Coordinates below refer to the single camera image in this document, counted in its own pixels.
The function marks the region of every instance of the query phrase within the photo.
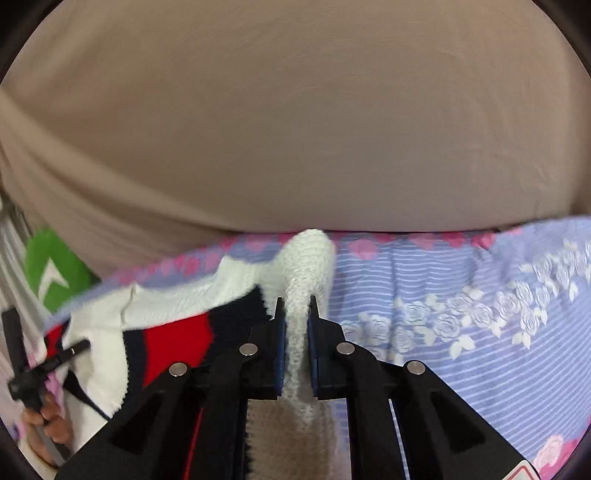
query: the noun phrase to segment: red stripe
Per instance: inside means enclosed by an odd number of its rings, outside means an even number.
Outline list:
[[[191,474],[191,463],[195,455],[195,447],[197,446],[197,437],[199,436],[199,429],[201,428],[201,417],[203,416],[203,409],[199,411],[197,421],[195,422],[195,429],[193,430],[193,438],[191,439],[191,446],[189,447],[189,455],[187,456],[187,463],[185,464],[185,472],[183,480],[189,480]]]
[[[58,351],[58,344],[61,340],[61,337],[64,333],[64,326],[58,325],[53,330],[49,331],[49,333],[45,336],[45,345],[47,347],[47,358],[57,355]]]
[[[213,342],[207,313],[144,330],[146,369],[143,386],[175,362],[198,366]]]

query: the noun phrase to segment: blue floral bedsheet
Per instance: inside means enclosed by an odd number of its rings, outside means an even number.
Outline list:
[[[245,235],[122,272],[121,284],[171,286],[224,254],[268,260],[289,235]],[[550,479],[591,416],[591,219],[504,233],[331,233],[330,319],[380,360],[425,362]],[[54,322],[64,318],[58,314]],[[344,405],[336,417],[346,434]]]

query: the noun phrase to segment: beige sheet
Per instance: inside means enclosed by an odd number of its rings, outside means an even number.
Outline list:
[[[531,0],[64,0],[0,87],[0,172],[105,275],[227,231],[586,210],[590,111]]]

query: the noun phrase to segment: person's hand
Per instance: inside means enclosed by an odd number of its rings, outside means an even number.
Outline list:
[[[45,463],[55,466],[55,462],[43,444],[35,426],[42,426],[44,421],[48,420],[49,424],[44,429],[45,434],[54,442],[71,447],[72,439],[74,438],[72,424],[60,415],[60,406],[56,403],[56,398],[50,392],[47,392],[41,414],[30,408],[26,408],[22,412],[22,420],[27,430],[27,442],[31,450]]]

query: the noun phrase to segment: warning label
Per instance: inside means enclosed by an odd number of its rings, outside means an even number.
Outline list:
[[[540,477],[530,463],[523,460],[503,480],[540,480]]]

